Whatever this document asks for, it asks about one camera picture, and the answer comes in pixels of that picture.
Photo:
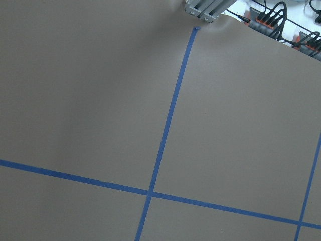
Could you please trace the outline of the aluminium frame post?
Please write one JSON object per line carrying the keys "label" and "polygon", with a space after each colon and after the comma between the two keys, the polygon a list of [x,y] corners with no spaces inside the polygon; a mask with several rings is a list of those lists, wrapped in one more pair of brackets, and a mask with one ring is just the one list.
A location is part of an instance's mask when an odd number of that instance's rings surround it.
{"label": "aluminium frame post", "polygon": [[211,23],[236,0],[190,0],[185,1],[184,11],[202,21]]}

